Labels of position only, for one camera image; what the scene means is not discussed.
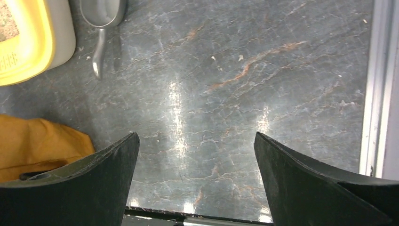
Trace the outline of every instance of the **metal strip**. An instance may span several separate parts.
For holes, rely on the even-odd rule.
[[[256,225],[267,226],[267,225],[273,225],[273,224],[261,223],[261,222],[244,223],[244,222],[196,218],[196,217],[187,217],[184,220],[184,226],[256,226]]]
[[[392,54],[396,54],[390,51],[390,46],[397,41],[391,26],[393,17],[397,17],[393,11],[398,3],[398,0],[374,1],[359,163],[359,174],[373,177],[382,176],[393,80],[393,72],[387,66],[392,64],[389,62]]]
[[[381,115],[381,132],[375,176],[385,179],[399,179],[399,2],[393,6],[391,39],[386,70],[383,110]]]

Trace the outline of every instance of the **litter box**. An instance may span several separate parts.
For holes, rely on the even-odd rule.
[[[0,42],[0,86],[26,81],[72,57],[76,40],[68,0],[0,0],[0,7],[4,2],[19,34]]]

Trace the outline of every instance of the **yellow lid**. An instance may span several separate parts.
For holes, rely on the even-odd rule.
[[[0,86],[28,80],[45,71],[56,50],[46,0],[6,0],[19,35],[0,42]]]

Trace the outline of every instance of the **black plastic piece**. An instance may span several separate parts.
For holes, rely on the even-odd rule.
[[[254,147],[275,225],[399,225],[398,181],[330,166],[261,133]]]
[[[69,165],[1,183],[0,225],[120,226],[139,145],[130,134]]]
[[[19,179],[20,179],[20,180],[28,180],[28,179],[30,179],[31,177],[34,177],[34,176],[36,176],[36,175],[39,175],[39,174],[42,174],[42,173],[45,173],[45,172],[49,172],[49,170],[45,170],[45,171],[36,171],[36,172],[28,172],[28,173],[21,173],[21,174],[19,175]]]
[[[203,220],[213,220],[215,222],[214,225],[253,225],[253,226],[273,226],[273,223],[264,223],[264,222],[257,222],[251,220],[242,220],[242,219],[233,219],[233,218],[221,218],[221,217],[213,217],[213,216],[205,216],[199,214],[188,214],[188,213],[181,213],[181,212],[172,212],[166,210],[153,210],[147,209],[142,207],[127,207],[125,210],[125,216],[136,216],[141,218],[148,218],[148,219],[157,219],[157,220],[165,220],[167,222],[174,222],[175,226],[182,226],[184,225],[184,221],[187,218],[197,218]],[[148,226],[152,226],[152,222],[148,221]],[[213,225],[209,221],[204,223],[204,225]]]

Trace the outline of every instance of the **rust-colored vein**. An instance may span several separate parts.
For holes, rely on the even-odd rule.
[[[229,83],[229,82],[232,82],[232,81],[237,81],[237,80],[239,80],[239,79],[245,77],[245,76],[248,74],[248,71],[249,71],[251,65],[252,65],[253,63],[255,63],[255,62],[261,60],[261,59],[264,58],[265,56],[270,55],[270,54],[277,54],[277,53],[281,53],[281,52],[291,51],[291,50],[294,50],[294,49],[298,48],[301,44],[304,44],[304,43],[306,43],[306,41],[284,44],[284,45],[282,45],[282,46],[280,46],[280,47],[278,47],[278,48],[273,48],[273,49],[267,50],[267,51],[265,51],[265,52],[259,53],[259,54],[256,55],[256,56],[251,57],[250,59],[248,59],[248,60],[246,61],[245,66],[244,66],[244,69],[242,70],[241,73],[237,74],[233,79],[226,80],[226,81],[224,81],[224,82],[222,82],[222,83],[215,83],[215,84],[213,84],[213,85],[208,89],[208,92],[209,92],[209,91],[212,91],[212,90],[214,90],[214,89],[216,89],[216,88],[218,88],[218,87],[224,86],[226,83]]]
[[[263,204],[262,202],[260,202],[260,201],[257,199],[257,195],[254,194],[255,188],[254,188],[254,187],[251,187],[251,186],[245,186],[245,187],[249,189],[249,192],[250,192],[251,196],[254,198],[254,201],[257,202],[260,206],[264,207],[264,204]]]
[[[204,197],[204,194],[202,193],[202,190],[199,190],[198,196],[195,199],[193,205],[196,206],[198,204],[198,202]]]
[[[219,175],[217,164],[215,164],[215,166],[213,167],[211,175]]]
[[[199,26],[197,29],[191,30],[190,33],[188,33],[188,35],[186,36],[185,39],[187,39],[187,40],[192,40],[192,39],[195,37],[195,35],[197,34],[197,32],[199,32],[199,31],[204,27],[204,25],[205,25],[205,24],[202,24],[202,25]]]

